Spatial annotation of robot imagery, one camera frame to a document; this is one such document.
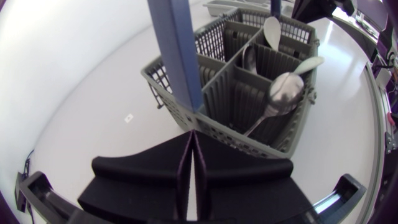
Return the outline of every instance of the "cutlery basket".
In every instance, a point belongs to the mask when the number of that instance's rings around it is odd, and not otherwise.
[[[298,40],[285,36],[280,42],[280,51],[276,52],[269,48],[263,29],[256,25],[257,19],[243,16],[249,13],[258,18],[269,17],[266,12],[238,9],[195,32],[203,93],[203,105],[196,113],[175,101],[160,57],[146,66],[142,75],[149,83],[158,108],[165,105],[184,130],[199,130],[254,156],[290,158],[316,97],[313,87],[316,69],[302,75],[305,89],[296,109],[283,116],[267,118],[248,137],[242,133],[264,112],[267,91],[273,79],[284,72],[294,71],[302,60],[317,55],[315,30],[304,25],[305,30],[310,30],[307,43],[300,42],[302,45],[295,49],[294,43]],[[290,26],[301,25],[284,17],[281,21]],[[241,67],[243,48],[247,44],[254,46],[259,74]],[[282,50],[283,45],[293,51]]]

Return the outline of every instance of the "blue pole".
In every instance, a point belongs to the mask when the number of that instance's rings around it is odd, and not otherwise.
[[[196,112],[203,98],[188,0],[148,0],[148,5],[173,96]]]
[[[279,19],[281,7],[281,0],[271,0],[271,15]]]

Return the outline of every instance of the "black cable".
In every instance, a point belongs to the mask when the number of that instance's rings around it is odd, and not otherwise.
[[[29,171],[30,171],[30,156],[35,150],[31,150],[29,155],[27,155],[26,160],[25,160],[25,165],[24,165],[24,173],[22,174],[22,181],[26,180],[29,177]],[[32,218],[32,224],[35,224],[35,220],[33,219],[33,212],[32,212],[32,206],[30,205],[29,202],[26,202],[27,205],[27,211],[30,214],[30,217]]]

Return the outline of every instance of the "metal spoon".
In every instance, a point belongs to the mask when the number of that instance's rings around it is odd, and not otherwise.
[[[249,136],[266,118],[285,115],[299,103],[303,95],[304,82],[301,77],[292,72],[279,75],[269,87],[268,105],[264,114],[249,128],[244,135]]]
[[[257,74],[256,51],[251,45],[247,45],[243,49],[243,68]]]

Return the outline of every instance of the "spoon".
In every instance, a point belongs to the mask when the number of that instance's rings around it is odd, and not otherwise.
[[[256,51],[253,46],[247,45],[243,49],[243,68],[257,74],[256,65]]]
[[[296,73],[297,75],[301,75],[303,73],[313,70],[314,68],[321,65],[323,62],[325,62],[325,59],[323,57],[310,57],[300,63],[300,65],[298,65],[298,67],[294,70],[294,73]]]
[[[268,17],[264,22],[263,31],[268,44],[273,50],[278,51],[281,35],[279,21],[273,16]]]
[[[294,110],[303,95],[303,89],[304,82],[296,73],[279,75],[269,87],[268,105],[264,113],[243,135],[249,136],[266,118],[282,116]]]

